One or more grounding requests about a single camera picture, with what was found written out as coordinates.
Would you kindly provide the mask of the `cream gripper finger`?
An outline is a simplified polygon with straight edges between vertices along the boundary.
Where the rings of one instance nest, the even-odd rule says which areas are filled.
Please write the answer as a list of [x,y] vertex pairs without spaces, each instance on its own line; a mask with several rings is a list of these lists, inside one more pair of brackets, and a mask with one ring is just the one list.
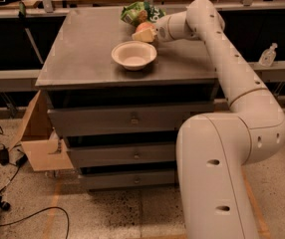
[[134,41],[141,41],[146,43],[152,43],[155,39],[156,31],[152,28],[143,29],[141,31],[132,34]]

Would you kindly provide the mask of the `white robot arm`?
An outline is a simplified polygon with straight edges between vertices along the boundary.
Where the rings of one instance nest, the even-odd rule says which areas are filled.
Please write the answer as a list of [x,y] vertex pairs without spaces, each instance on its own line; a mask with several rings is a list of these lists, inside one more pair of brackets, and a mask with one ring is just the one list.
[[230,111],[193,116],[179,129],[177,174],[187,239],[259,239],[241,166],[259,162],[285,143],[285,114],[223,33],[209,0],[160,18],[162,41],[203,41]]

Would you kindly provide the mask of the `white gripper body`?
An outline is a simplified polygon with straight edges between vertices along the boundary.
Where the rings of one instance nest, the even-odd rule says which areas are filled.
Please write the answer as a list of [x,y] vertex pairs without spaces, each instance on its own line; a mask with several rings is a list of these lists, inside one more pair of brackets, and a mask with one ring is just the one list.
[[163,42],[170,41],[170,36],[169,36],[169,31],[168,31],[168,20],[169,20],[169,16],[164,16],[164,17],[159,18],[154,23],[157,38]]

